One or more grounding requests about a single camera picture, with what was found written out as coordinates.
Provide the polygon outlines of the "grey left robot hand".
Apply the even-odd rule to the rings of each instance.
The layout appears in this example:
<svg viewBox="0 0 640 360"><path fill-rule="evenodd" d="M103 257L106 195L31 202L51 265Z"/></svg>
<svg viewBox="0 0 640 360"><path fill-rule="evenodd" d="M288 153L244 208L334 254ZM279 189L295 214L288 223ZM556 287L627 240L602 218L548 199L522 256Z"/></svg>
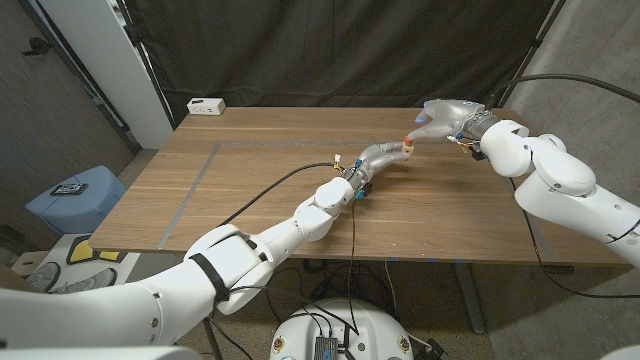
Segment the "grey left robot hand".
<svg viewBox="0 0 640 360"><path fill-rule="evenodd" d="M355 163L343 174L354 193L360 192L374 175L394 162L408 160L414 147L406 142L373 144L367 147Z"/></svg>

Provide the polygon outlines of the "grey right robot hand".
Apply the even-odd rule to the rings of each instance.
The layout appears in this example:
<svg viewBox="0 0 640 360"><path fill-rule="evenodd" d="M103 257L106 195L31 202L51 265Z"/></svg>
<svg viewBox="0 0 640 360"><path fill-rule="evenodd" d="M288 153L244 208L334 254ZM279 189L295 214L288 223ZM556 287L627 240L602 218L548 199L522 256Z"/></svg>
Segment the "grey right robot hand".
<svg viewBox="0 0 640 360"><path fill-rule="evenodd" d="M428 100L415 118L419 128L405 136L404 142L425 138L479 142L490 127L501 121L485 105L468 100Z"/></svg>

